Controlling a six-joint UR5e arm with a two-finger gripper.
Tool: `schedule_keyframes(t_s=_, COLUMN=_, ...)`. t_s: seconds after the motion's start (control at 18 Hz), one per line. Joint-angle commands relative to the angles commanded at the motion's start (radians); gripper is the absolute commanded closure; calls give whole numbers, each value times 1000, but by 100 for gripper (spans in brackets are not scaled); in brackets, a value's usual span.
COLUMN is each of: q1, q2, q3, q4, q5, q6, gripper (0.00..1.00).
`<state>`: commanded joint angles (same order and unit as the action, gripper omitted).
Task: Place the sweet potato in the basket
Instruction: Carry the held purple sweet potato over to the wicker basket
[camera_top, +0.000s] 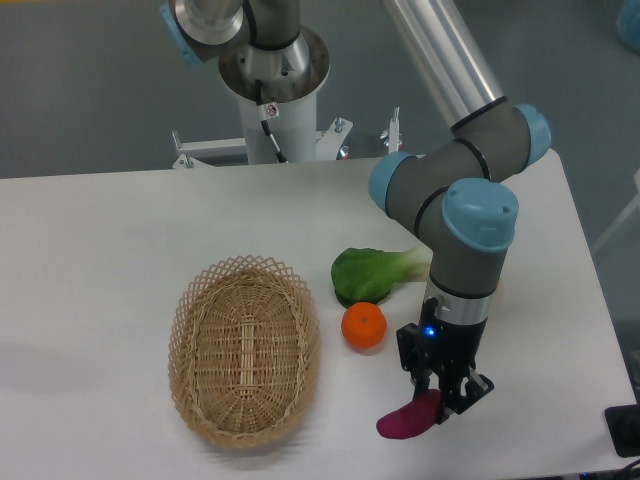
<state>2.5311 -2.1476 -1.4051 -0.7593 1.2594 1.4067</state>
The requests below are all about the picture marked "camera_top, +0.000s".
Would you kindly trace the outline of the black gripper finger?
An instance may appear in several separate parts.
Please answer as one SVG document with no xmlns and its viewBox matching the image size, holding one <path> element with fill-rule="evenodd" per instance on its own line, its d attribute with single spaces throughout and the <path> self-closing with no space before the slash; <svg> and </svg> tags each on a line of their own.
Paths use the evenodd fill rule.
<svg viewBox="0 0 640 480">
<path fill-rule="evenodd" d="M 413 400 L 428 392 L 431 377 L 428 354 L 421 347 L 419 333 L 419 327 L 414 323 L 396 331 L 400 364 L 402 369 L 410 374 L 414 387 Z"/>
<path fill-rule="evenodd" d="M 485 375 L 469 367 L 461 376 L 458 372 L 440 371 L 438 387 L 441 400 L 436 423 L 441 425 L 452 415 L 462 415 L 491 393 L 494 390 L 494 383 Z"/>
</svg>

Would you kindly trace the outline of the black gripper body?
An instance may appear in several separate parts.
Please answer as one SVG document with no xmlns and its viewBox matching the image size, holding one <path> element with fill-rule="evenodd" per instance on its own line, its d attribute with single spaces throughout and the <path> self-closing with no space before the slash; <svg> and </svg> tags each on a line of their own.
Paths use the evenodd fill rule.
<svg viewBox="0 0 640 480">
<path fill-rule="evenodd" d="M 417 332 L 420 367 L 412 374 L 416 390 L 428 389 L 431 373 L 445 383 L 439 387 L 441 391 L 458 391 L 465 378 L 486 390 L 487 378 L 476 370 L 476 354 L 487 319 L 472 325 L 454 324 L 437 316 L 439 307 L 436 298 L 422 305 Z"/>
</svg>

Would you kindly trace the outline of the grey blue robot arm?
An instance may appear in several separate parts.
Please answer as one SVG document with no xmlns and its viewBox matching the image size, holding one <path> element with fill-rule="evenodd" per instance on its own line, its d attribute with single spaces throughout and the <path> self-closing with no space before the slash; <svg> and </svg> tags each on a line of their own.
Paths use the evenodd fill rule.
<svg viewBox="0 0 640 480">
<path fill-rule="evenodd" d="M 549 126 L 529 105 L 512 105 L 451 1 L 388 1 L 385 9 L 452 132 L 422 157 L 389 151 L 369 194 L 432 252 L 420 319 L 397 333 L 412 400 L 377 422 L 393 439 L 419 435 L 461 414 L 492 389 L 475 356 L 514 234 L 515 194 L 505 180 L 542 158 Z M 291 114 L 312 100 L 329 60 L 300 21 L 296 1 L 167 1 L 162 18 L 181 57 L 217 60 L 246 109 L 252 163 L 316 160 L 316 115 Z"/>
</svg>

